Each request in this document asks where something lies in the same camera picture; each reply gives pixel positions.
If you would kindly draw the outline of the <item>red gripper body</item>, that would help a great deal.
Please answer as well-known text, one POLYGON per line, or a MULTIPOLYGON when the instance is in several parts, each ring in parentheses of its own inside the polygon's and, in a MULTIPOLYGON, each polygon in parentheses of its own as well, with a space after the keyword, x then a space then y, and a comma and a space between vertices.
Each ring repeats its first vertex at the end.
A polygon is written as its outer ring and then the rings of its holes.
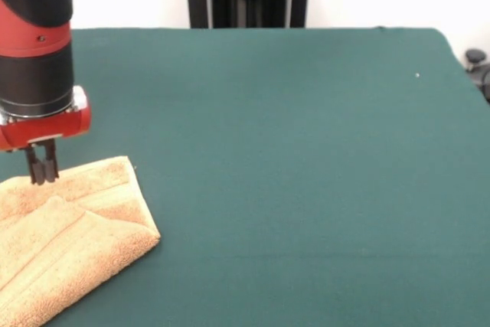
POLYGON ((26 119, 1 125, 1 150, 23 149, 47 139, 68 138, 88 132, 91 108, 59 113, 40 119, 26 119))

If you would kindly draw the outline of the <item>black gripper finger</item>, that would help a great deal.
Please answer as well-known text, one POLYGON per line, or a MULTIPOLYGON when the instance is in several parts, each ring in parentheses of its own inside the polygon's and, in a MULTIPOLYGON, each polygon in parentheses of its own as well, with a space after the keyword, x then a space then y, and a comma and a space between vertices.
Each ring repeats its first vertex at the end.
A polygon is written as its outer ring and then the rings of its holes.
POLYGON ((36 156, 34 148, 28 146, 24 149, 24 153, 26 155, 31 183, 33 185, 44 184, 44 166, 43 163, 36 156))
POLYGON ((53 139, 44 142, 44 176, 48 182, 55 182, 59 178, 56 144, 53 139))

